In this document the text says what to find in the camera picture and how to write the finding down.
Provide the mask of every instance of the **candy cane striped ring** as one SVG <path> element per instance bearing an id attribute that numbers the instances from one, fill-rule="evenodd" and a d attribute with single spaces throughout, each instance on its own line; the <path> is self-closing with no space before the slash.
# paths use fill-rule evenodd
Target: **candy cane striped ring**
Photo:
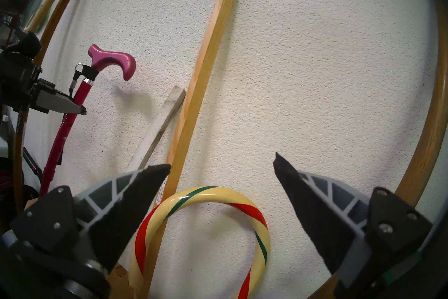
<path id="1" fill-rule="evenodd" d="M 255 255 L 246 279 L 234 296 L 237 299 L 248 298 L 260 281 L 269 256 L 269 232 L 266 221 L 255 204 L 243 194 L 229 188 L 214 186 L 191 188 L 176 193 L 155 207 L 144 219 L 137 231 L 134 252 L 129 264 L 129 284 L 136 289 L 142 286 L 146 247 L 162 222 L 176 211 L 197 203 L 224 203 L 243 211 L 248 216 L 255 231 Z"/>

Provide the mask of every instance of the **textured white wall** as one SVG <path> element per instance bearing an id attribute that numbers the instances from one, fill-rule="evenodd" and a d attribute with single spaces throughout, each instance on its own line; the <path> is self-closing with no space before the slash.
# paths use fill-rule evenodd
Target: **textured white wall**
<path id="1" fill-rule="evenodd" d="M 186 88 L 215 0 L 72 0 L 43 63 L 67 91 L 88 47 L 132 54 L 138 69 L 97 78 L 53 186 L 74 193 L 122 172 L 174 84 Z M 271 256 L 254 298 L 306 298 L 329 276 L 272 168 L 296 168 L 370 194 L 394 189 L 417 145 L 437 55 L 432 0 L 236 0 L 179 189 L 222 185 L 263 212 Z M 26 145 L 42 167 L 61 115 L 30 113 Z M 163 163 L 175 122 L 150 164 Z M 445 197 L 444 145 L 419 210 Z M 228 298 L 254 250 L 244 216 L 204 204 L 170 219 L 152 298 Z"/>

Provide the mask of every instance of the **screw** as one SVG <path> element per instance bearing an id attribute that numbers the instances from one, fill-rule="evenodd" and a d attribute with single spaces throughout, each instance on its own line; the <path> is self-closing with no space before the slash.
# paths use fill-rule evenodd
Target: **screw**
<path id="1" fill-rule="evenodd" d="M 385 234 L 393 233 L 393 227 L 387 223 L 380 223 L 378 227 Z"/>
<path id="2" fill-rule="evenodd" d="M 413 212 L 408 212 L 407 216 L 409 219 L 412 219 L 413 221 L 416 221 L 418 218 L 417 214 Z"/>
<path id="3" fill-rule="evenodd" d="M 386 192 L 384 189 L 377 189 L 376 192 L 380 195 L 388 195 L 389 193 Z"/>

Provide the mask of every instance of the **wooden dowel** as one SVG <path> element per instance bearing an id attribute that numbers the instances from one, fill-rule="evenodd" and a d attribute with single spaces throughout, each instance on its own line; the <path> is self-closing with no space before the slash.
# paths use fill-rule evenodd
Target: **wooden dowel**
<path id="1" fill-rule="evenodd" d="M 171 172 L 166 180 L 161 201 L 164 201 L 166 198 L 176 193 L 185 157 L 210 78 L 211 68 L 213 67 L 216 53 L 218 52 L 219 43 L 221 42 L 233 1 L 234 0 L 217 0 L 210 19 L 210 24 L 205 32 L 204 41 L 202 42 L 196 60 L 193 76 L 191 77 L 188 86 L 187 95 L 181 109 L 179 121 L 177 122 L 174 138 L 168 152 L 167 163 L 171 164 Z M 166 222 L 164 222 L 157 230 L 148 248 L 145 273 L 143 274 L 144 284 L 135 292 L 134 296 L 137 298 L 146 299 L 148 296 L 155 263 L 159 254 L 160 245 L 162 244 L 165 226 Z"/>

